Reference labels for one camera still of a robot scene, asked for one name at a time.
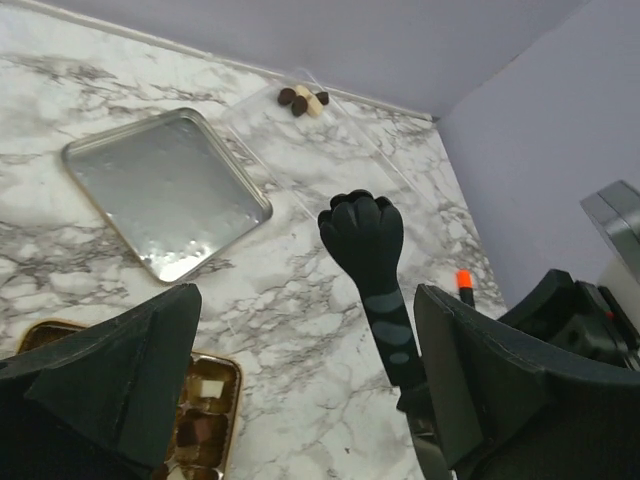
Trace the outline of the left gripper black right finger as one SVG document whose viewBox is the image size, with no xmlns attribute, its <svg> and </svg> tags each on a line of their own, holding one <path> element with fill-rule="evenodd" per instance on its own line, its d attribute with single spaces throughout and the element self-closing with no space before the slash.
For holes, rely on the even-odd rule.
<svg viewBox="0 0 640 480">
<path fill-rule="evenodd" d="M 639 375 L 566 352 L 435 286 L 414 315 L 437 439 L 460 479 L 636 479 Z"/>
</svg>

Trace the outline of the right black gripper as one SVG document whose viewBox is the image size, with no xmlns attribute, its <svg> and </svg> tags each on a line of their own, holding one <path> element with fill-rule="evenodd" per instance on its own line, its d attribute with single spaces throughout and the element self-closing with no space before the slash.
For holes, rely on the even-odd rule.
<svg viewBox="0 0 640 480">
<path fill-rule="evenodd" d="M 610 289 L 565 271 L 549 270 L 499 321 L 581 357 L 639 368 L 639 329 Z"/>
</svg>

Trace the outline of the brown chocolate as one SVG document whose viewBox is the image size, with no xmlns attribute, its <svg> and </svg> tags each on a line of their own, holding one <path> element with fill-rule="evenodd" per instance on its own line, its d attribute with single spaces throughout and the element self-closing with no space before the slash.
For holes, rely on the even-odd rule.
<svg viewBox="0 0 640 480">
<path fill-rule="evenodd" d="M 180 448 L 200 445 L 212 439 L 214 418 L 200 416 L 180 423 L 176 430 L 176 446 Z"/>
</svg>

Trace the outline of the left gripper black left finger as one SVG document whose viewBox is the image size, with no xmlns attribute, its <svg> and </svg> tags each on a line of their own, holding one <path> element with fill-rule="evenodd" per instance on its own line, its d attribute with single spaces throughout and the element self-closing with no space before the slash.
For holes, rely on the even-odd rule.
<svg viewBox="0 0 640 480">
<path fill-rule="evenodd" d="M 196 285 L 178 285 L 2 360 L 2 478 L 151 478 L 165 461 L 201 307 Z"/>
</svg>

